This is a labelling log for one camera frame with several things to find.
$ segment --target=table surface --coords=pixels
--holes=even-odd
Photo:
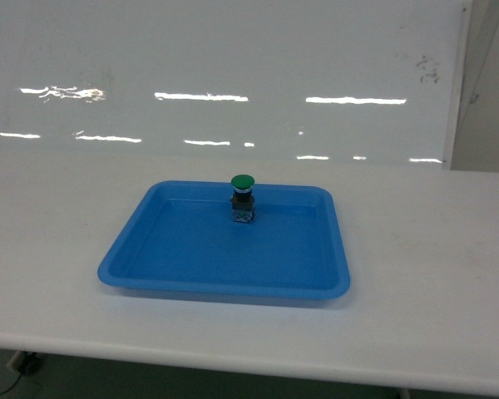
[[[468,2],[226,3],[0,2],[0,347],[499,395],[499,174],[443,163]],[[344,296],[97,279],[154,183],[239,173],[332,194]]]

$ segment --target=blue tray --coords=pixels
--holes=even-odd
[[[124,288],[329,299],[349,288],[333,199],[316,187],[255,185],[252,223],[231,219],[229,183],[152,186],[98,269]]]

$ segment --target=white table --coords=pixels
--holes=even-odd
[[[446,129],[454,117],[452,84],[462,42],[456,25],[466,2],[429,1],[407,7],[399,1],[386,7],[380,2],[341,3],[343,13],[334,15],[323,4],[315,14],[301,10],[310,23],[300,23],[304,34],[296,39],[306,37],[309,42],[320,33],[308,27],[334,26],[334,18],[348,15],[340,20],[338,29],[346,31],[337,40],[339,50],[350,55],[344,57],[350,69],[344,64],[346,75],[337,80],[341,83],[327,80],[327,86],[318,74],[311,81],[313,69],[308,67],[277,74],[293,54],[308,59],[313,49],[310,43],[301,49],[289,47],[300,43],[289,40],[287,29],[288,18],[298,14],[284,8],[272,15],[286,16],[286,22],[271,24],[268,29],[277,35],[268,32],[262,43],[255,40],[264,31],[245,26],[254,44],[244,54],[256,51],[248,58],[256,62],[252,68],[235,62],[242,68],[236,72],[226,64],[223,81],[220,71],[209,67],[204,71],[210,80],[200,81],[199,76],[193,78],[201,71],[193,69],[195,64],[176,60],[174,65],[163,64],[174,80],[152,81],[152,66],[163,58],[146,57],[157,43],[146,40],[149,30],[157,27],[151,4],[104,10],[33,1],[19,6],[24,9],[2,13],[13,3],[0,2],[0,21],[5,21],[0,24],[0,133],[40,138],[0,135],[0,347],[499,395],[499,174],[453,172],[436,161],[410,161],[447,158]],[[170,54],[186,57],[177,49],[170,52],[170,46],[190,46],[191,38],[198,40],[211,24],[240,27],[240,21],[230,24],[223,18],[227,14],[200,10],[195,15],[189,11],[194,8],[185,7],[166,11],[172,28],[191,32],[161,41]],[[403,12],[396,14],[396,9]],[[71,17],[82,10],[77,20]],[[121,25],[110,24],[119,12],[130,21],[135,18],[134,23],[144,22],[144,29],[129,29],[136,25],[127,19]],[[323,22],[310,20],[318,15]],[[39,23],[33,23],[35,16]],[[279,21],[268,17],[267,12],[251,16],[257,27]],[[191,31],[191,21],[203,25]],[[433,28],[433,21],[439,26]],[[87,34],[86,27],[101,30]],[[404,29],[409,32],[400,37]],[[24,32],[22,41],[14,36],[15,30]],[[102,35],[109,31],[115,34],[111,39]],[[348,47],[340,37],[352,37],[354,32],[365,37]],[[426,32],[434,36],[429,38]],[[219,34],[215,29],[206,33]],[[283,42],[265,41],[282,34],[287,35]],[[446,38],[442,44],[437,34]],[[127,42],[130,37],[136,40]],[[395,40],[379,48],[388,37]],[[369,38],[383,62],[375,67],[379,58],[366,61],[366,68],[380,76],[367,78],[363,86],[358,61],[370,53],[363,44]],[[56,44],[59,49],[69,46],[68,50],[77,45],[75,57],[57,51]],[[108,53],[94,54],[102,44]],[[127,51],[139,48],[137,54],[117,58],[112,47],[116,44]],[[223,48],[211,45],[208,50],[222,58]],[[281,48],[285,58],[275,65],[267,51]],[[81,52],[96,65],[85,60],[74,64]],[[335,76],[329,69],[335,55],[325,54],[312,54],[314,68]],[[259,69],[255,57],[271,62],[266,64],[271,69]],[[326,57],[330,64],[324,65]],[[425,72],[423,64],[417,66],[424,59],[430,71]],[[190,69],[181,70],[184,65]],[[436,83],[433,68],[441,77]],[[92,81],[81,82],[80,71]],[[154,95],[206,94],[207,85],[200,82],[217,85],[212,96],[247,96],[249,101],[163,102]],[[181,90],[176,90],[176,83]],[[87,102],[92,98],[47,95],[52,85],[76,85],[79,91],[95,87],[106,99]],[[33,92],[46,86],[47,91]],[[395,92],[385,95],[391,87]],[[20,88],[32,92],[22,93]],[[325,105],[304,102],[309,96],[369,96],[407,103]],[[159,116],[162,123],[152,131]],[[80,135],[141,142],[77,139]],[[193,145],[183,140],[230,144]],[[244,146],[249,142],[254,147]],[[297,159],[305,155],[328,159]],[[124,295],[97,279],[101,259],[151,185],[162,180],[229,181],[242,172],[261,183],[316,185],[333,195],[352,278],[348,293],[319,308],[296,308]]]

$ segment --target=cable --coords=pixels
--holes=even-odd
[[[5,391],[2,391],[0,392],[0,396],[1,395],[5,395],[6,393],[10,392],[14,387],[17,386],[18,382],[20,381],[20,379],[22,378],[22,374],[18,374],[18,377],[17,377],[17,380],[13,383],[13,385],[11,385],[8,389],[6,389]]]

